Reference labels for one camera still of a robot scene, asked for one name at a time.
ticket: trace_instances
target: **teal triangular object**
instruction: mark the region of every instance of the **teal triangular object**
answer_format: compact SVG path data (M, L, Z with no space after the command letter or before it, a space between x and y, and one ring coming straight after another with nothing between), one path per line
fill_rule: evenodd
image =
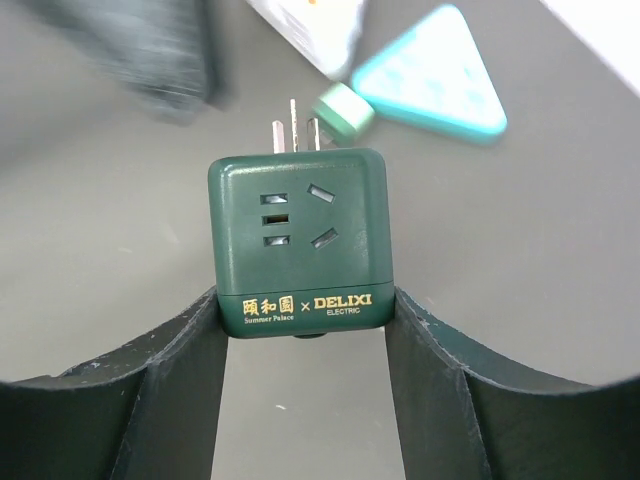
M443 5L358 68L355 92L382 116L482 143L507 117L462 13Z

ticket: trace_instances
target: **gray table surface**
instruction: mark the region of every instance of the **gray table surface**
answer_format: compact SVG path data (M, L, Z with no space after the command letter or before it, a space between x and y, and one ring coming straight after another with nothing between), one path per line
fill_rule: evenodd
M356 64L436 2L371 0ZM397 284L532 367L636 373L640 101L542 5L460 0L510 119L478 148L378 120ZM57 374L215 282L206 170L270 149L330 82L226 2L237 98L152 122L46 28L0 10L0 378ZM231 341L214 477L402 477L383 334Z

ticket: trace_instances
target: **socket slot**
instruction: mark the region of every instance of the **socket slot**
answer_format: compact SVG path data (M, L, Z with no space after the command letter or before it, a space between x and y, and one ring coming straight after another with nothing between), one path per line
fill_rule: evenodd
M275 237L264 237L265 247L277 247L280 245L289 245L291 238L289 235L278 235Z
M335 228L330 228L314 241L312 241L311 245L313 245L315 249L322 248L329 242L334 241L336 238L338 238L338 232L336 232Z
M289 223L289 215L283 213L281 215L265 215L262 217L262 225L284 225Z
M270 193L268 195L260 195L260 203L262 205L287 203L288 201L289 201L289 196L286 193Z
M320 200L324 200L327 203L333 203L333 199L336 198L333 193L328 192L325 189L314 185L313 183L309 185L309 189L307 190L307 192L314 197L318 197Z

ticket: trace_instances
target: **black object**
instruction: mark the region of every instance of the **black object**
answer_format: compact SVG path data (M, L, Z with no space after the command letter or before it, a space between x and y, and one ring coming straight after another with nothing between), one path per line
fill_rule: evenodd
M402 290L386 327L407 480L640 478L640 379L513 362ZM60 377L0 384L0 478L208 480L227 337L215 291Z
M217 0L13 0L159 117L189 121L229 87Z

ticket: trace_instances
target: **metal prong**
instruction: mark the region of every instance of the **metal prong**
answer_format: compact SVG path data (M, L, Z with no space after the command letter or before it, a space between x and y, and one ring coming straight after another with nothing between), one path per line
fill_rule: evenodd
M284 144L284 124L280 120L276 120L271 124L273 130L273 153L284 153L286 146Z
M317 118L310 118L307 122L307 149L320 150L320 126Z
M293 140L293 151L297 152L300 147L298 145L298 115L296 113L296 101L291 99L291 137Z

